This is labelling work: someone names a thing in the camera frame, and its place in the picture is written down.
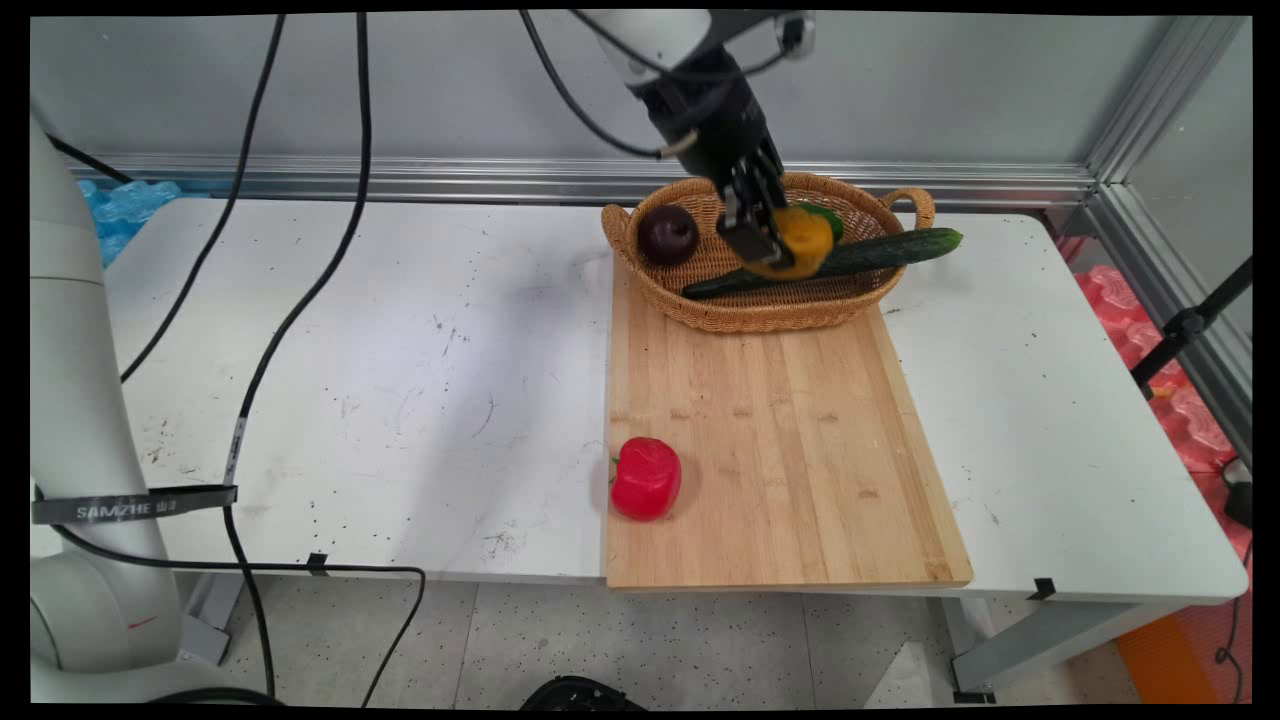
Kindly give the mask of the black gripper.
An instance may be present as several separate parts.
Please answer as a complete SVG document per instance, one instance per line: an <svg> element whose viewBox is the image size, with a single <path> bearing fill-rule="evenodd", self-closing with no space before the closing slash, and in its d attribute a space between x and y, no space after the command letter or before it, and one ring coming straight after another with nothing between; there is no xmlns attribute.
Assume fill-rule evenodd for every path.
<svg viewBox="0 0 1280 720"><path fill-rule="evenodd" d="M739 259L768 266L781 263L783 242L774 210L787 206L785 169L740 64L723 45L716 45L681 63L677 74L630 91L664 141L698 135L677 159L689 174L723 187L719 236Z"/></svg>

